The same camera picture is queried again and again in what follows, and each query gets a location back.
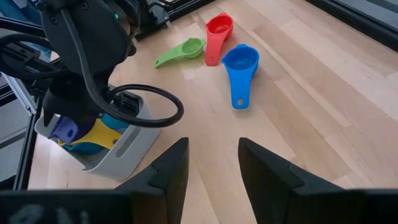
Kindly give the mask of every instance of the blue measuring cup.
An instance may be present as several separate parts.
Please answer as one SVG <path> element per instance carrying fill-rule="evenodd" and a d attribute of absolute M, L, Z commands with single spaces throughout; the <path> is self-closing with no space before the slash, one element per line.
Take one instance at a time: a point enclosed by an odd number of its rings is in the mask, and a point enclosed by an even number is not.
<path fill-rule="evenodd" d="M 246 44 L 238 44 L 221 60 L 229 76 L 231 102 L 235 109 L 250 104 L 251 80 L 259 67 L 259 52 Z"/>

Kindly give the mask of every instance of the wooden surface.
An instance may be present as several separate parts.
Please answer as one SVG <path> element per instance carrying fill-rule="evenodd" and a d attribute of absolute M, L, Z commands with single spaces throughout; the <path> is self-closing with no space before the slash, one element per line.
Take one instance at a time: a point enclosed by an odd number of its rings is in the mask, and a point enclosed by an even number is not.
<path fill-rule="evenodd" d="M 154 69 L 162 52 L 227 12 L 240 43 L 258 49 L 249 109 L 231 107 L 223 65 L 204 56 Z M 342 187 L 398 186 L 398 54 L 304 0 L 217 0 L 137 46 L 111 83 L 155 85 L 177 95 L 185 115 L 161 130 L 136 171 L 181 137 L 190 138 L 190 176 L 182 223 L 255 223 L 238 164 L 238 139 L 248 137 Z M 175 107 L 142 94 L 156 118 Z M 120 183 L 82 173 L 82 166 L 39 137 L 31 189 L 113 188 Z"/>

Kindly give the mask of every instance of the purple object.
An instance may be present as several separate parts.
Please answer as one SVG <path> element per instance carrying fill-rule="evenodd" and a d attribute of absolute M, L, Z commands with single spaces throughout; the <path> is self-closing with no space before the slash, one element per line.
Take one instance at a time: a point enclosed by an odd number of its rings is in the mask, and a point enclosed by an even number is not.
<path fill-rule="evenodd" d="M 55 124 L 49 138 L 58 138 L 65 143 L 72 143 L 81 139 L 94 126 L 95 118 L 88 118 L 83 122 L 74 122 L 72 119 L 61 116 Z"/>

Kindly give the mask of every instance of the cable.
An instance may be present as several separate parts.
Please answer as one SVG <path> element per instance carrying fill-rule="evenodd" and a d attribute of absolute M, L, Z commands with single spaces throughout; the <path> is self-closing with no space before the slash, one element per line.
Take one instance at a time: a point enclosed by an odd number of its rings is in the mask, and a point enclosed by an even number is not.
<path fill-rule="evenodd" d="M 120 91 L 124 90 L 144 90 L 144 91 L 151 91 L 153 93 L 158 93 L 167 99 L 171 100 L 176 106 L 177 106 L 177 112 L 175 115 L 169 117 L 169 118 L 162 118 L 162 119 L 141 119 L 137 118 L 125 113 L 122 113 L 118 111 L 116 108 L 112 107 L 108 102 L 106 102 L 103 97 L 99 94 L 97 87 L 95 85 L 94 79 L 91 75 L 90 71 L 90 64 L 88 63 L 88 59 L 86 56 L 86 52 L 84 50 L 83 43 L 81 42 L 81 39 L 78 35 L 77 29 L 75 27 L 75 23 L 72 20 L 71 15 L 67 11 L 67 9 L 62 9 L 61 10 L 61 15 L 63 19 L 65 20 L 65 23 L 68 27 L 69 33 L 71 35 L 71 38 L 73 39 L 75 43 L 75 47 L 77 49 L 79 59 L 80 59 L 80 65 L 81 65 L 81 71 L 83 74 L 83 78 L 85 81 L 85 85 L 88 91 L 88 94 L 90 95 L 91 99 L 107 114 L 110 116 L 114 117 L 115 119 L 124 121 L 126 123 L 135 125 L 135 126 L 141 126 L 145 128 L 163 128 L 167 127 L 170 125 L 175 124 L 177 121 L 179 121 L 182 118 L 182 115 L 184 113 L 184 107 L 181 103 L 181 101 L 175 97 L 173 94 L 162 90 L 160 88 L 156 88 L 153 86 L 147 86 L 147 85 L 123 85 L 115 88 L 113 90 L 113 93 L 117 93 Z"/>
<path fill-rule="evenodd" d="M 44 38 L 36 37 L 34 35 L 28 34 L 10 34 L 0 38 L 0 49 L 3 49 L 7 44 L 14 43 L 14 42 L 30 42 L 33 44 L 39 44 L 43 47 L 46 47 L 50 50 L 52 46 L 49 41 Z M 71 72 L 69 70 L 58 70 L 53 72 L 41 72 L 41 73 L 30 73 L 30 72 L 23 72 L 17 71 L 11 68 L 4 60 L 1 61 L 1 71 L 4 72 L 6 75 L 9 75 L 14 78 L 19 78 L 23 80 L 37 80 L 41 78 L 54 78 L 54 77 L 63 77 L 63 76 L 70 76 Z"/>

